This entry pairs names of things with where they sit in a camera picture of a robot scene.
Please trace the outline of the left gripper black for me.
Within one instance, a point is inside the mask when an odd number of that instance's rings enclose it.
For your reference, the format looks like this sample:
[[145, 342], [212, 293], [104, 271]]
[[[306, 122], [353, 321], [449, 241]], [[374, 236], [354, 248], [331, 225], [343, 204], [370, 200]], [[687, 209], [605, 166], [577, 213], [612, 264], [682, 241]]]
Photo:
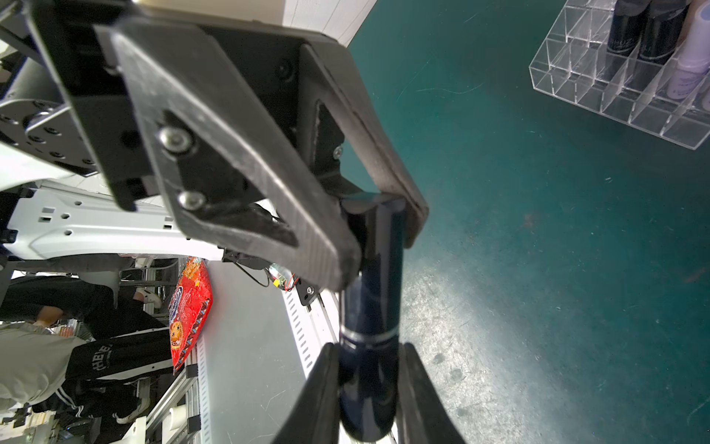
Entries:
[[31, 119], [42, 154], [101, 172], [125, 210], [162, 195], [190, 238], [329, 290], [356, 278], [346, 135], [316, 50], [337, 41], [129, 1], [28, 1], [24, 17], [66, 112]]

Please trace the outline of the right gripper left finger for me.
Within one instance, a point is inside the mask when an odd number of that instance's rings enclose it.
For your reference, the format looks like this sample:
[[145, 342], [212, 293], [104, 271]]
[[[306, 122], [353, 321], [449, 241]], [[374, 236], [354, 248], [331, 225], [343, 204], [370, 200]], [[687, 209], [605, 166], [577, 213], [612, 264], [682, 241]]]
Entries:
[[339, 346], [327, 343], [291, 409], [272, 440], [281, 443], [338, 443], [340, 426]]

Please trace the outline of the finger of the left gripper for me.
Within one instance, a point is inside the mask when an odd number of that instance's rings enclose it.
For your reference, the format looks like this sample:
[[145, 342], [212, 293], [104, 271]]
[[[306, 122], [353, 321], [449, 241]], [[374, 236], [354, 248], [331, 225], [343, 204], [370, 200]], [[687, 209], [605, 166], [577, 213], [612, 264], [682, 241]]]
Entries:
[[314, 164], [321, 105], [378, 190], [406, 200], [404, 246], [411, 248], [426, 223], [429, 206], [386, 135], [351, 52], [338, 43], [311, 41], [300, 47], [297, 114], [297, 148], [307, 166]]

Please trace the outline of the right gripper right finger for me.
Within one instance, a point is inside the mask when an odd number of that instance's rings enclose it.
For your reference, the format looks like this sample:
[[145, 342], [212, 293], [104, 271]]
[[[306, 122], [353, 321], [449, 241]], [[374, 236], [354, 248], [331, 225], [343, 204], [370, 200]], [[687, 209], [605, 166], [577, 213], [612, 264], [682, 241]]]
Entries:
[[399, 346], [398, 397], [397, 443], [465, 443], [411, 343]]

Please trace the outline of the black lipstick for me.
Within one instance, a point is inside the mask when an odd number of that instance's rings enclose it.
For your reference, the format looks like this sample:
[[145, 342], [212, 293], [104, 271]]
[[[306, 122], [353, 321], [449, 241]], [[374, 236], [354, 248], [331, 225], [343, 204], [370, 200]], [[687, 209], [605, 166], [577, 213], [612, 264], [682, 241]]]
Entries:
[[340, 421], [355, 440], [376, 442], [397, 412], [406, 203], [391, 194], [359, 194], [341, 207], [362, 259], [339, 298]]
[[675, 52], [689, 8], [686, 0], [652, 0], [637, 58], [664, 65]]

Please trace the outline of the black slim lipstick tube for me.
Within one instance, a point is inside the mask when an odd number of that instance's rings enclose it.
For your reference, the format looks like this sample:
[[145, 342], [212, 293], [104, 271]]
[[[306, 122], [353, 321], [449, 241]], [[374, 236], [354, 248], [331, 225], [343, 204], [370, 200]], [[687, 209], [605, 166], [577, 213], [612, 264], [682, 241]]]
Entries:
[[650, 0], [618, 0], [609, 29], [608, 53], [628, 57], [640, 41]]

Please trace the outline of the lilac lip gloss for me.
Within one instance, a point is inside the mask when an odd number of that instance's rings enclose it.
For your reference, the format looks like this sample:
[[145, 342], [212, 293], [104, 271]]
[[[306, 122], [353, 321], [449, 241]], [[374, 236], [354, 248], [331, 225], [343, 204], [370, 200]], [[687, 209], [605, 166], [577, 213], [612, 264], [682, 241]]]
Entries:
[[704, 1], [694, 11], [691, 27], [667, 85], [666, 96], [672, 100], [685, 99], [704, 79], [708, 70], [709, 2]]

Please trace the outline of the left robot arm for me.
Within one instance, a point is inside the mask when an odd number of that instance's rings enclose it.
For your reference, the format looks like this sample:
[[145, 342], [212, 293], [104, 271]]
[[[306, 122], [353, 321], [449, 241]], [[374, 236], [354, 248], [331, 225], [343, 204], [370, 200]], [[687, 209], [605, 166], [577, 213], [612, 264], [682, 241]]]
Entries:
[[1, 255], [243, 257], [345, 290], [429, 209], [351, 52], [132, 1], [1, 5]]

